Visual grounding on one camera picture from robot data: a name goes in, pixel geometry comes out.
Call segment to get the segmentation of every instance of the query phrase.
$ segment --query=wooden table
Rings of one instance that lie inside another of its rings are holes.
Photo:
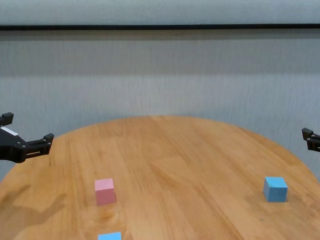
[[[266,202],[264,177],[288,184]],[[113,178],[116,203],[96,206]],[[207,119],[133,117],[58,137],[0,183],[1,240],[320,240],[320,187],[293,154]]]

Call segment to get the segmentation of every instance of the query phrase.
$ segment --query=cube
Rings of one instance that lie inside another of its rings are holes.
[[[98,236],[98,240],[121,240],[121,232],[101,234]]]
[[[95,201],[98,206],[112,204],[116,201],[114,181],[112,178],[96,180]]]
[[[263,193],[268,202],[284,203],[287,201],[288,186],[283,177],[267,176]]]

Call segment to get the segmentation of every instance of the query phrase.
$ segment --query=white wall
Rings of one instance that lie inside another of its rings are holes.
[[[319,0],[0,0],[0,25],[319,24]]]
[[[26,140],[110,119],[192,115],[291,150],[320,179],[320,30],[0,32],[0,112]],[[0,179],[11,164],[0,162]]]

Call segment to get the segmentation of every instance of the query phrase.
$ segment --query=white label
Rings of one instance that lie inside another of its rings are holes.
[[[0,127],[0,128],[1,128],[2,130],[5,130],[7,133],[9,133],[9,134],[11,134],[11,135],[13,135],[13,136],[17,136],[17,135],[18,135],[18,133],[10,130],[9,128],[6,128],[5,126],[2,126],[2,127]]]

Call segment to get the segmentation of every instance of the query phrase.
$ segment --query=pink cube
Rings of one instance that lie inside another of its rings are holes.
[[[116,201],[114,181],[112,178],[96,180],[95,201],[98,206],[112,204]]]

